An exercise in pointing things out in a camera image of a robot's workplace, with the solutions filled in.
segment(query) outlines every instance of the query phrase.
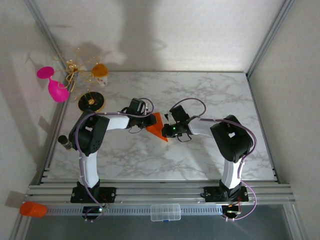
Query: white robotic arm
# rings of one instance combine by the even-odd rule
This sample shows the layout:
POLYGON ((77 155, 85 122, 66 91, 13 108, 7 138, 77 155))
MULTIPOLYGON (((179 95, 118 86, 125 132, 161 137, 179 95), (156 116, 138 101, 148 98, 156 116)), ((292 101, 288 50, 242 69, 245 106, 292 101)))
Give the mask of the white robotic arm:
MULTIPOLYGON (((213 138, 214 136, 210 129, 212 125, 213 123, 211 121, 200 121, 198 118, 195 118, 190 121, 188 127, 193 135, 206 135, 213 138)), ((241 159, 237 162, 228 161, 226 159, 224 160, 224 169, 221 181, 228 189, 233 189, 240 184, 241 178, 238 178, 240 162, 241 159)))
MULTIPOLYGON (((108 124, 106 131, 114 129, 126 129, 129 125, 130 118, 123 115, 108 116, 108 124)), ((83 156, 83 170, 84 179, 89 188, 93 188, 99 181, 98 171, 97 171, 97 153, 90 153, 88 156, 83 156)), ((80 176, 78 181, 84 185, 82 177, 80 176)))

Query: robotic arm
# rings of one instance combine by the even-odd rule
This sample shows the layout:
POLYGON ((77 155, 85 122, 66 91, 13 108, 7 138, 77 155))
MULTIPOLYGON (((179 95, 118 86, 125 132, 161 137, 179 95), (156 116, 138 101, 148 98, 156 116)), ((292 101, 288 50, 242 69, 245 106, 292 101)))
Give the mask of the robotic arm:
MULTIPOLYGON (((156 117, 153 114, 143 115, 146 111, 146 104, 143 100, 134 98, 130 106, 125 107, 121 113, 126 111, 128 115, 91 115, 92 112, 85 111, 77 123, 71 130, 68 138, 60 136, 58 141, 66 149, 77 149, 76 145, 76 129, 78 131, 78 145, 81 148, 84 156, 83 174, 84 179, 90 193, 95 199, 98 199, 102 187, 100 187, 100 180, 97 171, 97 152, 100 148, 106 131, 113 129, 128 129, 133 126, 138 126, 141 129, 157 123, 156 117)), ((175 121, 173 124, 165 124, 162 129, 162 136, 166 138, 178 138, 183 134, 190 135, 206 135, 213 137, 217 143, 220 153, 224 157, 224 171, 221 180, 219 181, 218 189, 215 189, 215 194, 208 194, 206 197, 208 202, 239 202, 240 197, 243 199, 243 193, 246 192, 245 187, 241 184, 241 164, 242 158, 248 154, 250 148, 253 146, 253 140, 246 130, 243 128, 230 124, 240 124, 237 118, 233 115, 221 119, 219 123, 214 123, 214 120, 199 119, 197 116, 190 117, 181 105, 178 105, 170 110, 170 113, 175 121)), ((88 197, 83 178, 79 177, 77 187, 73 189, 76 192, 77 199, 71 197, 72 203, 92 203, 92 199, 88 197)), ((107 199, 109 203, 114 202, 112 199, 107 199)))
POLYGON ((197 116, 189 117, 181 105, 174 107, 170 113, 175 121, 173 124, 165 124, 162 136, 178 138, 183 134, 206 135, 213 137, 220 153, 224 157, 224 170, 219 181, 219 193, 215 202, 236 201, 242 187, 242 158, 248 154, 253 146, 253 140, 246 130, 227 122, 240 124, 238 119, 229 115, 220 123, 214 124, 211 119, 199 119, 197 116))
MULTIPOLYGON (((125 107, 120 114, 114 113, 108 116, 101 116, 99 114, 93 114, 92 111, 83 112, 69 133, 68 138, 65 135, 61 135, 58 138, 58 142, 67 150, 73 148, 78 151, 76 144, 76 130, 80 125, 77 141, 82 152, 82 166, 80 165, 80 167, 83 169, 83 171, 81 171, 83 172, 83 176, 78 178, 77 187, 72 191, 74 194, 72 194, 71 202, 93 202, 93 199, 87 193, 85 185, 88 187, 88 190, 95 199, 99 202, 105 202, 100 199, 100 195, 104 190, 100 187, 100 180, 97 171, 97 153, 101 147, 106 131, 114 129, 129 129, 133 126, 138 126, 143 129, 154 125, 155 123, 157 123, 156 117, 153 114, 146 114, 146 104, 142 99, 138 98, 133 98, 129 107, 125 107)), ((105 190, 106 189, 107 192, 111 189, 111 191, 113 191, 112 193, 115 193, 114 188, 105 188, 105 190)), ((107 201, 109 203, 113 203, 114 196, 115 194, 113 194, 112 198, 107 198, 107 201)))

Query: black cable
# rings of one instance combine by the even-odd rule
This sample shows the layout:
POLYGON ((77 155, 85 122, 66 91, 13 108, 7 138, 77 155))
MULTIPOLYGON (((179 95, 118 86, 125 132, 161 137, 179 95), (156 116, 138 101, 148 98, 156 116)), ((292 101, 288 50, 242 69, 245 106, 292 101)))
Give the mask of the black cable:
POLYGON ((207 196, 205 193, 200 193, 200 197, 204 199, 210 199, 211 201, 220 201, 222 194, 212 194, 210 196, 207 196))
POLYGON ((120 112, 121 112, 121 113, 124 113, 125 111, 127 111, 127 109, 128 109, 128 107, 126 106, 126 107, 124 107, 120 112))
POLYGON ((94 207, 88 209, 88 210, 85 212, 85 215, 84 215, 85 220, 87 220, 87 215, 88 215, 91 211, 93 211, 93 210, 99 210, 99 209, 100 209, 99 206, 94 206, 94 207))
POLYGON ((132 127, 130 127, 130 129, 129 129, 129 131, 128 131, 130 134, 137 134, 137 133, 140 133, 143 128, 141 128, 140 131, 136 131, 136 132, 131 132, 131 131, 130 131, 131 129, 132 129, 132 127))
POLYGON ((181 141, 180 138, 178 136, 176 136, 176 138, 179 140, 180 143, 186 143, 186 142, 190 142, 192 140, 192 138, 190 137, 190 135, 187 133, 189 140, 187 141, 181 141))
POLYGON ((198 118, 200 118, 200 117, 201 117, 203 114, 205 114, 205 112, 207 111, 207 106, 206 106, 206 104, 205 104, 202 100, 200 100, 199 98, 196 98, 196 97, 187 97, 187 98, 185 98, 185 99, 182 99, 182 100, 178 101, 175 105, 173 105, 173 107, 170 108, 170 110, 173 109, 173 108, 174 108, 175 106, 177 106, 178 104, 180 104, 180 103, 182 103, 182 102, 184 102, 184 101, 186 101, 186 100, 196 100, 196 101, 200 102, 200 103, 203 105, 204 110, 203 110, 202 113, 200 113, 200 114, 198 115, 198 118))

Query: white marble surface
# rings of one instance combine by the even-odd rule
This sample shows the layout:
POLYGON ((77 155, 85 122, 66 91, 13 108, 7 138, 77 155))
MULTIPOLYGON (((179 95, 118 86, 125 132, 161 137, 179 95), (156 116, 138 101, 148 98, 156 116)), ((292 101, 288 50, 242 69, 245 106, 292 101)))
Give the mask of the white marble surface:
MULTIPOLYGON (((196 97, 207 105, 205 118, 235 115, 258 139, 257 150, 247 158, 242 178, 274 180, 244 73, 114 72, 109 75, 108 85, 97 90, 106 99, 104 112, 120 111, 132 98, 147 97, 156 112, 165 114, 179 100, 196 97)), ((182 106, 190 116, 203 111, 201 104, 192 100, 182 106)), ((78 101, 71 97, 60 134, 68 135, 81 114, 78 101)), ((105 180, 217 180, 223 173, 224 158, 215 140, 203 135, 194 135, 186 143, 177 139, 165 142, 145 129, 136 134, 116 129, 106 133, 97 164, 99 177, 105 180)), ((77 152, 57 144, 48 177, 75 179, 78 174, 77 152)))

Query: purple cable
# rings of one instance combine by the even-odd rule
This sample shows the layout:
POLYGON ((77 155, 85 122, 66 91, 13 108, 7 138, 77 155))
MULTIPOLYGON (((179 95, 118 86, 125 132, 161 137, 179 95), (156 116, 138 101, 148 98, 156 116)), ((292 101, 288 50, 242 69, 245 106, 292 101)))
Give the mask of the purple cable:
POLYGON ((205 112, 207 111, 207 106, 206 106, 206 104, 205 104, 202 100, 200 100, 200 99, 198 99, 198 98, 196 98, 196 97, 187 97, 187 98, 185 98, 185 99, 182 99, 182 100, 178 101, 175 105, 173 105, 173 107, 170 108, 170 110, 173 109, 173 108, 174 108, 175 106, 177 106, 178 104, 180 104, 180 103, 182 103, 182 102, 184 102, 184 101, 186 101, 186 100, 196 100, 196 101, 202 103, 202 105, 203 105, 203 107, 204 107, 204 110, 203 110, 203 112, 202 112, 201 114, 198 115, 198 117, 201 117, 201 116, 202 116, 203 114, 205 114, 205 112))
POLYGON ((248 189, 251 190, 253 196, 254 196, 254 204, 253 204, 253 208, 251 209, 250 212, 248 212, 246 215, 242 216, 242 217, 239 217, 239 218, 235 218, 234 220, 237 221, 237 220, 240 220, 240 219, 244 219, 245 217, 249 216, 255 209, 256 209, 256 206, 257 206, 257 195, 255 193, 255 191, 252 189, 252 187, 250 187, 245 181, 242 181, 241 180, 241 183, 243 183, 244 185, 246 185, 248 187, 248 189))
MULTIPOLYGON (((155 106, 153 104, 153 102, 146 98, 146 97, 142 97, 140 98, 142 100, 148 100, 151 105, 152 105, 152 110, 146 114, 146 115, 142 115, 142 116, 139 116, 139 115, 133 115, 133 114, 127 114, 127 113, 124 113, 124 112, 93 112, 93 113, 89 113, 88 115, 86 115, 83 119, 81 119, 81 121, 79 122, 79 124, 76 126, 75 128, 75 132, 74 132, 74 138, 75 138, 75 145, 76 145, 76 149, 79 151, 79 168, 80 168, 80 175, 81 175, 81 179, 82 179, 82 182, 83 182, 83 185, 84 185, 84 188, 86 190, 86 192, 88 193, 89 197, 102 209, 102 214, 97 217, 96 219, 93 219, 91 220, 91 222, 95 222, 97 220, 99 220, 100 218, 102 218, 104 215, 105 215, 105 209, 102 207, 102 205, 95 199, 95 197, 91 194, 91 192, 89 191, 89 186, 86 182, 86 179, 85 179, 85 170, 84 170, 84 166, 83 166, 83 152, 81 151, 80 149, 80 145, 79 145, 79 129, 80 129, 80 126, 90 117, 92 116, 95 116, 95 115, 122 115, 122 116, 129 116, 129 117, 135 117, 135 118, 145 118, 147 116, 150 116, 154 109, 155 109, 155 106)), ((86 213, 85 213, 85 220, 88 213, 92 210, 89 209, 86 213)))

